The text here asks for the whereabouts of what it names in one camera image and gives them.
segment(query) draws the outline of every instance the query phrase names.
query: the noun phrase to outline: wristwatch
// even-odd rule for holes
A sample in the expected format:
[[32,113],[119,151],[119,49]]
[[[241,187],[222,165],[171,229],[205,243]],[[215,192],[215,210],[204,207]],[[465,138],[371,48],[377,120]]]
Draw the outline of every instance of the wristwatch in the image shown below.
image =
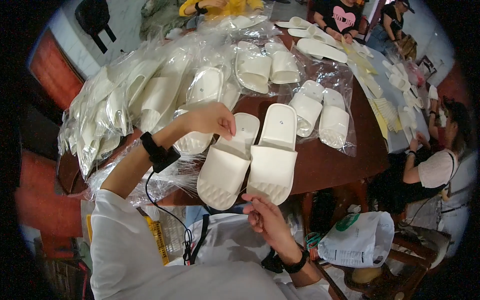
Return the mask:
[[195,9],[197,10],[198,14],[206,14],[208,12],[208,9],[206,9],[205,7],[198,7],[198,3],[200,2],[195,3]]
[[145,132],[140,137],[142,145],[150,156],[149,159],[153,164],[153,172],[160,173],[166,167],[173,164],[180,158],[180,153],[173,146],[165,150],[162,146],[157,146],[152,139],[152,134]]

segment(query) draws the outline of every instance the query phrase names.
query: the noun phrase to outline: hand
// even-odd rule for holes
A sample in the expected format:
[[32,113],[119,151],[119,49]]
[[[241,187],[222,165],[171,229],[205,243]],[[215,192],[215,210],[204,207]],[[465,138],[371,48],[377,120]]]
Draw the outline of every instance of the hand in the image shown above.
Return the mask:
[[433,110],[436,113],[437,107],[438,107],[438,100],[430,99],[430,110]]
[[410,150],[417,151],[419,148],[419,141],[416,138],[412,138],[410,141]]
[[176,119],[183,122],[187,133],[193,131],[216,133],[229,141],[237,132],[235,117],[223,103],[219,102],[210,102]]
[[301,250],[278,206],[263,197],[251,194],[243,194],[242,199],[252,203],[243,209],[243,213],[248,214],[248,221],[253,230],[263,236],[283,262],[292,264],[299,262]]
[[345,42],[347,44],[351,44],[353,42],[353,37],[350,33],[345,33],[343,37],[345,38]]
[[253,14],[259,15],[264,12],[263,8],[257,7],[256,9],[253,10]]
[[198,7],[203,8],[205,6],[213,6],[218,8],[224,8],[226,4],[226,0],[203,0],[198,4]]
[[341,41],[342,40],[342,35],[338,32],[338,31],[335,31],[333,30],[332,28],[327,28],[327,33],[331,36],[333,36],[334,39],[336,39],[337,41]]
[[420,144],[422,144],[424,146],[427,146],[429,144],[428,141],[427,141],[427,138],[421,132],[417,132],[417,140]]

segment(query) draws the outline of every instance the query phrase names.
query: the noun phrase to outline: yellow plastic crate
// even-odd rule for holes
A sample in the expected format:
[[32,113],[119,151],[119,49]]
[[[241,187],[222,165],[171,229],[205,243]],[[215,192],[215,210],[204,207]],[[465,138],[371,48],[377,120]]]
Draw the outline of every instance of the yellow plastic crate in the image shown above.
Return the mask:
[[[150,232],[152,232],[152,235],[155,238],[156,245],[158,247],[158,252],[162,256],[163,265],[166,265],[170,262],[170,260],[168,260],[167,248],[165,247],[165,242],[163,240],[163,233],[162,233],[162,227],[160,226],[160,222],[152,221],[152,219],[149,216],[144,216],[144,218],[148,223],[148,228],[150,229]],[[86,220],[87,220],[88,237],[90,239],[90,243],[92,242],[92,224],[90,223],[91,219],[92,219],[92,215],[87,215]]]

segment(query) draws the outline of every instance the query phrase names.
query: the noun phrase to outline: dark hair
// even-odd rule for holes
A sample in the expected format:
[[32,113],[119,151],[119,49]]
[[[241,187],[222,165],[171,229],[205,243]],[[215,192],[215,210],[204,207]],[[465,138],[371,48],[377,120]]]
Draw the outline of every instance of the dark hair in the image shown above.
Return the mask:
[[463,103],[444,98],[445,108],[448,110],[450,122],[458,126],[458,131],[452,142],[452,151],[460,154],[465,146],[469,146],[471,127],[467,108]]

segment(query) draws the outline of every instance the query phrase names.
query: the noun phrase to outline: black cap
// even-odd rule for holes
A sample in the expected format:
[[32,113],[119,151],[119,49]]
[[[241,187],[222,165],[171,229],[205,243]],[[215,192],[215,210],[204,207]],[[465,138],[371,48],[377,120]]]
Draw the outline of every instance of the black cap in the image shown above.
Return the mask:
[[409,11],[411,11],[412,13],[415,13],[415,11],[410,6],[410,1],[409,0],[398,0],[398,1],[402,2],[403,5],[405,5],[408,8]]
[[467,108],[463,103],[453,100],[444,100],[445,108],[448,110],[450,121],[457,123],[458,131],[462,133],[465,141],[470,138],[471,127]]

